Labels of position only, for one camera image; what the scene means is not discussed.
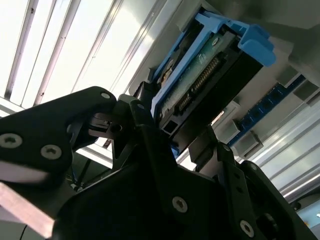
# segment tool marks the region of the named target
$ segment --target circuit board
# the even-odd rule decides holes
[[[199,53],[190,62],[184,73],[163,101],[159,113],[164,116],[189,91],[192,85],[204,74],[208,65],[215,66],[214,57],[225,46],[225,39],[220,34],[209,37]]]

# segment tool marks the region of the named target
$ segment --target blue plastic latch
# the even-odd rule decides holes
[[[274,45],[269,41],[270,35],[259,25],[249,25],[208,11],[205,11],[202,16],[211,19],[211,22],[215,25],[215,27],[212,26],[214,33],[217,33],[223,24],[235,31],[241,37],[238,48],[262,65],[269,67],[275,63],[276,55],[273,53]],[[198,17],[197,20],[202,22],[205,17]]]
[[[176,147],[171,146],[171,151],[173,153],[174,158],[177,159],[177,157],[179,157],[179,155],[180,155],[179,150]]]

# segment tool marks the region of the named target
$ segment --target bolt hole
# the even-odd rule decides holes
[[[56,153],[57,153],[57,151],[54,150],[53,148],[48,148],[48,149],[46,150],[46,152],[47,152],[48,154],[56,154]]]
[[[247,230],[249,233],[251,232],[250,227],[248,225],[244,225],[245,230]]]
[[[5,143],[12,143],[12,144],[14,144],[15,142],[16,142],[16,139],[14,138],[14,137],[6,137],[5,139],[4,139],[4,142]]]
[[[244,193],[244,191],[242,191],[242,189],[240,188],[240,187],[236,187],[236,190],[239,192],[239,193],[241,193],[241,194],[243,194]]]
[[[121,130],[122,130],[122,126],[119,124],[114,124],[111,126],[111,132],[114,134],[120,132]]]
[[[184,203],[181,200],[177,200],[176,204],[180,207],[183,208],[184,207]]]

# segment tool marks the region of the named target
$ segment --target blue connector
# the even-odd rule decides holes
[[[233,146],[247,132],[249,132],[261,119],[272,111],[286,96],[292,93],[306,78],[303,75],[294,80],[287,88],[277,83],[247,114],[238,122],[240,132],[228,142]]]
[[[274,45],[268,40],[270,35],[259,25],[249,25],[241,21],[230,20],[208,11],[198,14],[195,19],[202,24],[214,26],[212,32],[215,34],[222,25],[227,25],[241,37],[238,44],[239,49],[266,67],[275,63]]]

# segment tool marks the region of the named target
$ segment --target screw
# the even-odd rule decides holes
[[[140,103],[138,104],[138,107],[141,108],[141,109],[145,109],[145,107]]]
[[[110,95],[107,94],[107,93],[105,93],[105,92],[101,93],[101,96],[102,96],[103,98],[105,98],[105,99],[109,99],[109,98],[110,98]]]
[[[250,167],[251,167],[253,170],[255,170],[255,171],[257,170],[257,166],[254,165],[254,164],[252,164],[252,163],[250,164]]]
[[[5,149],[15,149],[22,144],[22,138],[14,133],[0,135],[0,147]]]
[[[219,42],[219,37],[217,37],[215,40],[212,42],[212,46],[215,46]]]
[[[185,213],[188,210],[186,201],[180,196],[175,196],[172,199],[172,205],[180,213]]]
[[[227,145],[225,145],[225,144],[222,144],[222,146],[223,146],[223,148],[226,150],[226,151],[230,151],[230,147],[228,147]]]
[[[248,235],[249,238],[253,238],[255,236],[255,231],[252,226],[245,220],[241,220],[240,227],[242,231]]]
[[[42,157],[50,160],[59,159],[62,155],[61,148],[52,144],[45,145],[43,148],[41,148],[40,152]]]

